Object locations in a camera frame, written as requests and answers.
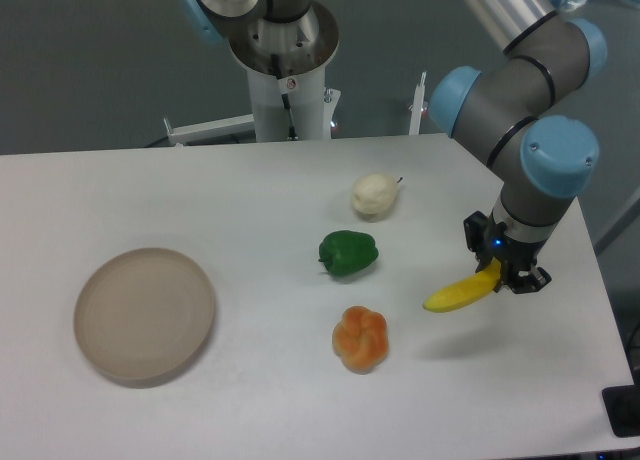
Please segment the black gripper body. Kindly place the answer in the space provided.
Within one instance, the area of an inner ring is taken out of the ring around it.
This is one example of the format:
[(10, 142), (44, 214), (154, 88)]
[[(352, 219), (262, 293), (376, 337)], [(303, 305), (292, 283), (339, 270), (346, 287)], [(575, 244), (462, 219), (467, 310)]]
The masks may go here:
[(551, 275), (538, 266), (537, 257), (547, 239), (540, 241), (518, 240), (508, 231), (504, 221), (497, 223), (476, 211), (464, 222), (467, 248), (475, 254), (476, 261), (492, 257), (500, 264), (512, 264), (515, 269), (513, 293), (534, 293), (547, 286)]

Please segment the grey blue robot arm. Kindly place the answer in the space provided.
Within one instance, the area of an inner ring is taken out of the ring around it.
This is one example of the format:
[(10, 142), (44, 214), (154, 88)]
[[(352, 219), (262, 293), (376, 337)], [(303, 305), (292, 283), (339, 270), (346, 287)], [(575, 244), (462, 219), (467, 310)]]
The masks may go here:
[[(499, 69), (452, 70), (436, 86), (429, 115), (498, 176), (489, 215), (465, 220), (480, 268), (498, 266), (495, 289), (533, 293), (550, 281), (537, 257), (599, 157), (583, 123), (553, 116), (607, 59), (602, 32), (561, 19), (549, 0), (464, 0), (506, 56)], [(179, 0), (206, 41), (227, 40), (249, 81), (259, 141), (330, 135), (325, 69), (339, 43), (337, 23), (314, 0)]]

